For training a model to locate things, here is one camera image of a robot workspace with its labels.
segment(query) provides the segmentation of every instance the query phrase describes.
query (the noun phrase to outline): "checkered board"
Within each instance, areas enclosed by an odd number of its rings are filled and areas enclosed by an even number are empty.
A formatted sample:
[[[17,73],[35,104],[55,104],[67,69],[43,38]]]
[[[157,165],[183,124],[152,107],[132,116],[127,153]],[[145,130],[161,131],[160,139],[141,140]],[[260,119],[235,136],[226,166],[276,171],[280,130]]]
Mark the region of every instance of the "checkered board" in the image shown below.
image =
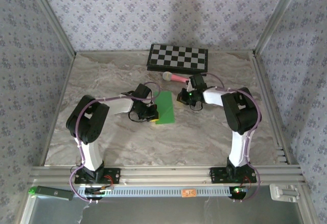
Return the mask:
[[[152,44],[148,71],[196,74],[208,70],[208,49]]]

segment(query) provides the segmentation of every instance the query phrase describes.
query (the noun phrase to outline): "wall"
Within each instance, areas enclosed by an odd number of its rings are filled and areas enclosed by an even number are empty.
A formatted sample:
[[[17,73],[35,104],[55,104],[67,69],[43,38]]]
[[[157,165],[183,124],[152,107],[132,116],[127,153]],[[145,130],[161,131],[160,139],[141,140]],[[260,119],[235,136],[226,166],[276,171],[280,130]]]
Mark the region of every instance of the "wall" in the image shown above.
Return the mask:
[[[291,150],[327,223],[327,0],[293,0],[262,53]]]
[[[278,0],[49,0],[76,51],[254,49]]]
[[[0,8],[0,223],[12,223],[70,59],[35,0],[0,0]]]

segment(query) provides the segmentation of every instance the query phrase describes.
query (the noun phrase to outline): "microphone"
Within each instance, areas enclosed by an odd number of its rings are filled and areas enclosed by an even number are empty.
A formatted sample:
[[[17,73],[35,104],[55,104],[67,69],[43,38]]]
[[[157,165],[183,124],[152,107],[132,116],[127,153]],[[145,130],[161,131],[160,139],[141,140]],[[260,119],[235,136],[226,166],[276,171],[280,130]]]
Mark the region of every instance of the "microphone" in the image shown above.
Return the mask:
[[[166,81],[176,81],[176,82],[183,82],[183,83],[189,81],[188,77],[180,77],[175,74],[172,74],[171,72],[164,72],[162,74],[162,78]]]

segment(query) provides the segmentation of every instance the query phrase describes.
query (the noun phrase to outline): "cable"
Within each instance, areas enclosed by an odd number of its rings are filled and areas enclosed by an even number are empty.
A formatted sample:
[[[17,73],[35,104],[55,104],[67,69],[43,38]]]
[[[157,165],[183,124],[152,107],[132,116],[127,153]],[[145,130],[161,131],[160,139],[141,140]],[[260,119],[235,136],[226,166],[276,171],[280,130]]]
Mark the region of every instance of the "cable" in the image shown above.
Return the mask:
[[[129,118],[129,120],[131,120],[132,122],[135,122],[135,123],[143,123],[143,122],[146,122],[147,120],[146,119],[144,119],[144,120],[134,120],[134,119],[131,119],[131,111],[128,113],[128,118]]]
[[[111,176],[107,174],[104,177],[110,180],[110,187],[113,186],[113,180],[112,180]]]
[[[152,100],[150,100],[149,103],[145,103],[145,104],[150,105],[150,104],[152,104],[152,103],[153,103]]]
[[[70,172],[72,173],[72,169],[74,168],[74,167],[78,167],[79,165],[73,165],[72,167],[71,167],[71,169],[70,169]]]
[[[206,75],[206,74],[217,78],[220,81],[220,83],[221,83],[221,88],[225,88],[225,85],[224,85],[223,81],[220,79],[220,77],[216,76],[215,74],[209,73],[209,72],[202,73],[202,75]]]
[[[75,134],[76,134],[76,138],[75,140],[77,141],[77,147],[80,151],[80,155],[81,155],[81,158],[82,158],[82,164],[77,167],[70,175],[69,177],[69,185],[72,189],[72,191],[83,201],[86,201],[86,202],[92,202],[92,199],[88,200],[87,198],[84,198],[82,197],[77,191],[76,189],[74,188],[73,186],[73,176],[76,174],[76,172],[80,169],[82,169],[85,165],[85,155],[83,153],[83,150],[82,150],[82,141],[80,140],[79,136],[78,136],[78,127],[79,127],[79,123],[81,121],[81,118],[83,116],[83,114],[85,113],[86,109],[88,109],[92,104],[96,103],[96,102],[104,102],[104,101],[111,101],[111,100],[117,100],[117,99],[134,99],[134,100],[142,100],[142,101],[146,101],[146,100],[154,100],[156,99],[159,95],[160,95],[160,92],[161,92],[161,88],[159,86],[159,84],[155,83],[155,82],[146,82],[144,85],[146,84],[155,84],[158,88],[158,94],[155,96],[155,97],[151,97],[151,98],[146,98],[146,99],[142,99],[142,98],[137,98],[137,97],[133,97],[133,96],[117,96],[117,97],[112,97],[112,98],[102,98],[102,99],[95,99],[95,100],[92,100],[91,102],[89,102],[86,106],[84,106],[84,108],[81,110],[81,112],[79,113],[78,117],[77,117],[77,121],[76,121],[76,127],[75,127]]]
[[[244,179],[247,179],[248,182],[250,182],[250,187],[248,188],[248,190],[249,190],[249,189],[251,188],[251,180],[250,180],[250,178],[247,177],[247,176],[245,176],[245,177],[243,178],[243,182],[242,182],[242,184],[240,184],[239,188],[243,186],[243,184],[244,184]]]

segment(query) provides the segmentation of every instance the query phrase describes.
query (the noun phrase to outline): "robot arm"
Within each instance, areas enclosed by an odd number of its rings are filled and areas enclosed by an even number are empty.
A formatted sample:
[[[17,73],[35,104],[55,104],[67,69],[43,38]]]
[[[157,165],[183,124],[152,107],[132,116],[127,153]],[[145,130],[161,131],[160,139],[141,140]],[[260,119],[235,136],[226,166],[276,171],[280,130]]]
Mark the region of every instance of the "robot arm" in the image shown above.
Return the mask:
[[[204,98],[204,102],[206,104],[215,104],[215,105],[224,107],[224,104],[223,104],[224,98],[228,97],[232,94],[233,94],[232,92],[218,91],[218,90],[216,90],[215,87],[212,87],[203,92],[203,98]],[[254,131],[250,135],[248,135],[247,131],[241,131],[241,132],[243,132],[243,134],[240,134],[238,131],[234,131],[234,130],[232,131],[231,151],[230,151],[228,159],[235,167],[241,167],[243,165],[246,165],[247,161],[250,161],[250,159],[249,159],[250,143],[251,143],[251,138],[252,138],[252,135],[254,134]],[[249,137],[249,142],[248,142],[248,146],[246,149],[245,143],[246,143],[247,137]]]
[[[103,103],[93,103],[88,109],[86,109],[81,117],[78,136],[82,141],[81,147],[85,157],[83,170],[96,182],[98,182],[103,175],[104,162],[99,152],[99,146],[95,140],[101,133],[106,117],[108,115],[130,113],[133,111],[137,113],[138,118],[141,121],[157,120],[159,115],[155,104],[148,105],[143,103],[141,100],[123,98],[124,96],[129,96],[145,99],[150,91],[151,90],[148,87],[140,84],[135,91],[121,94],[121,99],[109,99]],[[83,96],[67,120],[66,127],[70,130],[71,135],[75,138],[77,143],[78,140],[75,134],[77,118],[81,110],[93,100],[95,100],[95,98],[90,95]]]
[[[241,90],[251,95],[247,88],[244,87]],[[207,88],[203,77],[198,74],[190,77],[187,89],[182,89],[177,96],[177,101],[192,106],[195,106],[196,102],[222,106],[228,126],[232,129],[232,145],[227,160],[227,167],[230,167],[232,174],[236,168],[247,164],[249,161],[251,137],[254,134],[254,130],[250,135],[248,132],[253,128],[258,119],[255,105],[248,97],[239,92],[219,91],[216,87]]]

